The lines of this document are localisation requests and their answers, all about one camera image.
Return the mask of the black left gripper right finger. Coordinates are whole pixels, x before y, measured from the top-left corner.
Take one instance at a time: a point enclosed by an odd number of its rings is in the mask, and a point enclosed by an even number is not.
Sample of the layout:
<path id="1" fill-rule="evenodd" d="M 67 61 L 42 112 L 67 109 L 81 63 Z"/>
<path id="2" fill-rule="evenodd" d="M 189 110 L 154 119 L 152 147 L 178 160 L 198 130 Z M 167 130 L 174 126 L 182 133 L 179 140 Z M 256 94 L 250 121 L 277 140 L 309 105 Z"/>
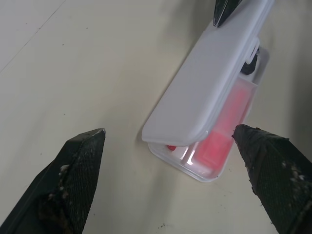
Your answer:
<path id="1" fill-rule="evenodd" d="M 245 124 L 232 135 L 279 234 L 312 234 L 312 162 L 289 139 Z"/>

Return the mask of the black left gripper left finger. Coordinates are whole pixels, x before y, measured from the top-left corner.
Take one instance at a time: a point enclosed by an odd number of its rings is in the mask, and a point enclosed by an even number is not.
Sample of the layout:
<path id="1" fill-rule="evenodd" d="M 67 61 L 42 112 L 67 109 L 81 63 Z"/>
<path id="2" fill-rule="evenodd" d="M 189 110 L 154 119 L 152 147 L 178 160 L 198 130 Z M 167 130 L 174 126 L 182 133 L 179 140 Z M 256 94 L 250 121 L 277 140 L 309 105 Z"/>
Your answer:
<path id="1" fill-rule="evenodd" d="M 105 129 L 99 128 L 66 141 L 4 220 L 0 234 L 82 234 L 105 138 Z"/>

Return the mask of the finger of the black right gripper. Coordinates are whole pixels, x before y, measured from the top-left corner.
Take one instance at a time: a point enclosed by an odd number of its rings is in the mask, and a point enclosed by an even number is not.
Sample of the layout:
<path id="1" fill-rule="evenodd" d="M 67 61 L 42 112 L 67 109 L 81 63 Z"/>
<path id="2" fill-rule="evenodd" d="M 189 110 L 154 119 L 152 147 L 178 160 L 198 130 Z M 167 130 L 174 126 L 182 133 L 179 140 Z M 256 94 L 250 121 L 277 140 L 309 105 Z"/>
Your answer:
<path id="1" fill-rule="evenodd" d="M 213 26 L 221 27 L 242 0 L 215 0 Z"/>

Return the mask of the white plastic pencil case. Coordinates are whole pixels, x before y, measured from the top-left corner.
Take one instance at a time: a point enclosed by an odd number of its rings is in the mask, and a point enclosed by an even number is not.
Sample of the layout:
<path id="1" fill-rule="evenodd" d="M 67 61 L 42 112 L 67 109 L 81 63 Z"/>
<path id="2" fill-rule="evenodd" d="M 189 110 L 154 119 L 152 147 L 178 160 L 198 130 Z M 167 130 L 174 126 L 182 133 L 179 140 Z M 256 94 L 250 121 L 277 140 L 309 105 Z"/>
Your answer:
<path id="1" fill-rule="evenodd" d="M 270 59 L 258 36 L 273 4 L 242 0 L 209 24 L 143 126 L 152 154 L 201 182 L 222 174 Z"/>

